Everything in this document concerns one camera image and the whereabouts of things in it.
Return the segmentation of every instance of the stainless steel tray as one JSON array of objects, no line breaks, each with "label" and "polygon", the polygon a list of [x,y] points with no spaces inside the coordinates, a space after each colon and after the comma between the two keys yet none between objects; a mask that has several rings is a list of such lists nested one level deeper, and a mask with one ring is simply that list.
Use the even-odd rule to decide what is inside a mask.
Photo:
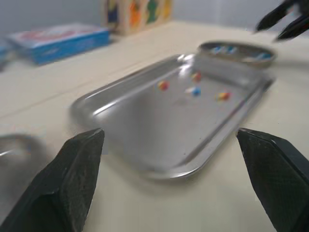
[{"label": "stainless steel tray", "polygon": [[[166,91],[157,88],[162,80],[170,83]],[[176,178],[199,170],[273,81],[245,65],[174,56],[82,96],[70,113],[85,130],[104,128],[109,148],[143,175]],[[185,93],[192,86],[200,96]],[[218,102],[226,91],[230,99]]]}]

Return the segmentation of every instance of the small candy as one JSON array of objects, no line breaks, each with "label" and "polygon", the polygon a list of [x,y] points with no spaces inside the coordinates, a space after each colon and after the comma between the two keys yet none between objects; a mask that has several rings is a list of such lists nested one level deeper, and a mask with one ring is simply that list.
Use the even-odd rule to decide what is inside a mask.
[{"label": "small candy", "polygon": [[233,54],[233,53],[235,53],[236,51],[237,51],[237,48],[234,47],[234,46],[229,46],[229,47],[227,48],[227,53],[228,53],[228,54]]},{"label": "small candy", "polygon": [[225,48],[225,47],[223,47],[223,46],[218,46],[218,47],[213,48],[213,49],[211,50],[211,52],[212,52],[213,54],[218,54],[218,53],[222,52],[222,50],[224,50],[224,48]]},{"label": "small candy", "polygon": [[192,87],[185,90],[185,93],[192,94],[194,97],[201,95],[201,89],[198,87]]},{"label": "small candy", "polygon": [[197,72],[197,73],[192,75],[192,80],[194,82],[200,82],[201,79],[202,79],[202,74],[200,72]]},{"label": "small candy", "polygon": [[158,88],[161,91],[167,90],[169,88],[169,82],[168,81],[160,81],[159,84],[158,84]]},{"label": "small candy", "polygon": [[262,59],[270,59],[272,57],[271,54],[268,54],[268,53],[261,53],[259,54],[256,59],[257,60],[262,60]]},{"label": "small candy", "polygon": [[226,101],[230,98],[231,93],[219,93],[217,100],[218,101]]}]

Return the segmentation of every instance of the wooden block toy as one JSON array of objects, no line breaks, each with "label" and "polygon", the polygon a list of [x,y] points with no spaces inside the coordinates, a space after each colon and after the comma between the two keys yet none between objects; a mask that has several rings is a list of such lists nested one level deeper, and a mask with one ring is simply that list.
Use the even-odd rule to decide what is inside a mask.
[{"label": "wooden block toy", "polygon": [[173,0],[105,0],[107,27],[130,35],[171,19]]}]

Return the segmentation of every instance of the white table surface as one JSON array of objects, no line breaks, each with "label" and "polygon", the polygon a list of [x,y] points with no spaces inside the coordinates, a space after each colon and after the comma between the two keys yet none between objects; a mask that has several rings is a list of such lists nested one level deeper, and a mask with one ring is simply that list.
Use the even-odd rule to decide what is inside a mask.
[{"label": "white table surface", "polygon": [[[267,45],[276,83],[241,125],[289,140],[309,157],[309,38],[272,43],[275,34],[171,22],[83,55],[34,67],[13,62],[0,74],[0,133],[27,133],[52,159],[76,131],[68,109],[78,97],[209,40]],[[251,186],[235,135],[187,181],[152,183],[112,154],[102,158],[85,232],[274,232]]]}]

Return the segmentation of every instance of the round metal dish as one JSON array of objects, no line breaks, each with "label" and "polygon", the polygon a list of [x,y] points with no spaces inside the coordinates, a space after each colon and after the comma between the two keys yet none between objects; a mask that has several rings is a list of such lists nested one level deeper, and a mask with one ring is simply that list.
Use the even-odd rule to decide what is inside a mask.
[{"label": "round metal dish", "polygon": [[268,68],[277,54],[271,49],[253,44],[214,41],[203,43],[199,52],[208,56],[240,62],[259,69]]}]

